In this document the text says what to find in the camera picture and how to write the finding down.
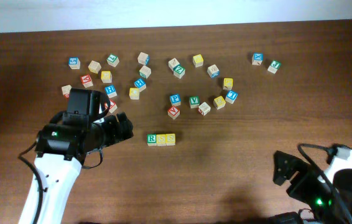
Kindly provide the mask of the green R block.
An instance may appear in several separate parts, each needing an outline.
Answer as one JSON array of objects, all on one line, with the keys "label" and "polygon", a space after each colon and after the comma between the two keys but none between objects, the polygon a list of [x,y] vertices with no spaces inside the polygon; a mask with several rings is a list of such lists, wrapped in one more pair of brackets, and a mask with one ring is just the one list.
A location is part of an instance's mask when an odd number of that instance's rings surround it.
[{"label": "green R block", "polygon": [[147,145],[148,146],[156,146],[157,145],[157,135],[156,134],[148,134],[147,135]]}]

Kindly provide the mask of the yellow S block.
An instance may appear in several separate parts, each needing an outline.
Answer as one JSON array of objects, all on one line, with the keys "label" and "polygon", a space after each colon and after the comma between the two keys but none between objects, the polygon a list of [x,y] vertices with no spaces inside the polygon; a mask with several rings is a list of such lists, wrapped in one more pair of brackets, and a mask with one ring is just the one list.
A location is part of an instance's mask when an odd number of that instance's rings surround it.
[{"label": "yellow S block", "polygon": [[156,143],[157,143],[157,146],[165,146],[166,145],[166,134],[157,134],[156,135]]}]

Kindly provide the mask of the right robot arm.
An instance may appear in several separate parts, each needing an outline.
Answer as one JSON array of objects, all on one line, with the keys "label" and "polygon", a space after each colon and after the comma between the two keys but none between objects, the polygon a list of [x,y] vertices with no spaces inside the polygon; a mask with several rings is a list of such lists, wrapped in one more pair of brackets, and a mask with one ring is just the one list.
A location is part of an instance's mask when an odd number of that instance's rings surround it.
[{"label": "right robot arm", "polygon": [[[274,153],[273,182],[282,185],[286,180],[290,186],[287,195],[307,204],[315,218],[325,223],[347,223],[341,205],[336,201],[329,186],[318,180],[318,172],[313,165],[293,155],[276,151]],[[352,216],[352,169],[339,170],[332,181],[342,202]]]}]

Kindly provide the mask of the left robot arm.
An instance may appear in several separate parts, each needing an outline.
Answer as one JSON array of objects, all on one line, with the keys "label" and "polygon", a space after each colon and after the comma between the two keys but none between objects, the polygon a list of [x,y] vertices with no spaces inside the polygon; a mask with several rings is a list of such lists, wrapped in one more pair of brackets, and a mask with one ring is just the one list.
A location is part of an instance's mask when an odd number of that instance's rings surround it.
[{"label": "left robot arm", "polygon": [[103,92],[72,88],[67,109],[58,112],[29,147],[34,162],[18,158],[33,172],[19,223],[60,223],[72,187],[86,169],[86,156],[133,137],[125,113],[110,115],[115,104]]}]

